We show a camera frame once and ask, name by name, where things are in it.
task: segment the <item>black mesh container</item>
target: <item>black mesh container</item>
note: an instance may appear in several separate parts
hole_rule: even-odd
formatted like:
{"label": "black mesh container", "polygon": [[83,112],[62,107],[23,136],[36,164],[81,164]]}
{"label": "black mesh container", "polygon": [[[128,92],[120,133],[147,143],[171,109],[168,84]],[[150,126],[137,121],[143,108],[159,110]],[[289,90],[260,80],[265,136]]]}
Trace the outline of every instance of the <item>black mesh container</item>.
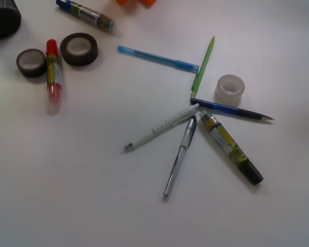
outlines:
{"label": "black mesh container", "polygon": [[14,33],[21,24],[21,14],[14,0],[0,0],[0,39]]}

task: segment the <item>clear tape roll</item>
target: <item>clear tape roll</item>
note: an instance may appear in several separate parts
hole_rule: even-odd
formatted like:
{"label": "clear tape roll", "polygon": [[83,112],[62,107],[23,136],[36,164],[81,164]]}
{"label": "clear tape roll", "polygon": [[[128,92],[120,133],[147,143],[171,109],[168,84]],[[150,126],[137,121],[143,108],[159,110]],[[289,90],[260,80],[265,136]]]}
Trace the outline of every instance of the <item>clear tape roll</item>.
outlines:
{"label": "clear tape roll", "polygon": [[235,75],[225,75],[218,80],[215,94],[223,101],[238,101],[244,90],[245,84],[241,78]]}

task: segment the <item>pen tip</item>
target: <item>pen tip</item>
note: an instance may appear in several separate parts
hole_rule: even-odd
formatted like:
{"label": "pen tip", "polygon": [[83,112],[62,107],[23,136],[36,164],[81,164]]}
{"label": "pen tip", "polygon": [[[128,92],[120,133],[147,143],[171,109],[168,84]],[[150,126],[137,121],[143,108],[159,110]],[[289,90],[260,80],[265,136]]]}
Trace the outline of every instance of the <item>pen tip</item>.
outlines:
{"label": "pen tip", "polygon": [[263,115],[262,120],[274,120],[274,119],[272,117],[268,117],[268,116]]}
{"label": "pen tip", "polygon": [[168,200],[168,195],[164,194],[164,196],[163,196],[163,201],[164,201],[164,202],[167,202],[167,200]]}
{"label": "pen tip", "polygon": [[133,147],[133,144],[127,144],[124,148],[123,148],[123,153],[128,153]]}

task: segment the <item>white table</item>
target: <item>white table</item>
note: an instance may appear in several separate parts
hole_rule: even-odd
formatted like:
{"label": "white table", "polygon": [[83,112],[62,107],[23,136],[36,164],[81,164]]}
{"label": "white table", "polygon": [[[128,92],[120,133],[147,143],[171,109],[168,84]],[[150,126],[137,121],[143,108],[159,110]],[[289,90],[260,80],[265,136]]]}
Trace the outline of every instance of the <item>white table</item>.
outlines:
{"label": "white table", "polygon": [[[150,9],[79,0],[113,18],[111,37],[54,0],[16,0],[19,31],[0,41],[0,246],[309,246],[309,0],[158,0]],[[99,58],[62,62],[60,112],[46,112],[45,77],[16,66],[86,32]],[[121,155],[138,133],[188,105],[194,75],[117,53],[125,45],[199,64],[215,46],[197,97],[241,77],[240,108],[271,125],[217,115],[264,177],[251,186],[198,128],[162,203],[185,124]]]}

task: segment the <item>red cap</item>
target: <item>red cap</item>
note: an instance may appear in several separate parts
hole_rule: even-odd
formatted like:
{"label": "red cap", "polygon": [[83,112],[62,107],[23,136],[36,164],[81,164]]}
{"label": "red cap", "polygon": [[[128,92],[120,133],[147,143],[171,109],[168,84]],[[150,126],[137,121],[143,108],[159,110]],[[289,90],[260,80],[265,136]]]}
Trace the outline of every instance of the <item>red cap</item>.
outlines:
{"label": "red cap", "polygon": [[47,41],[47,51],[46,55],[54,54],[58,57],[58,51],[57,51],[57,43],[56,40],[48,40]]}

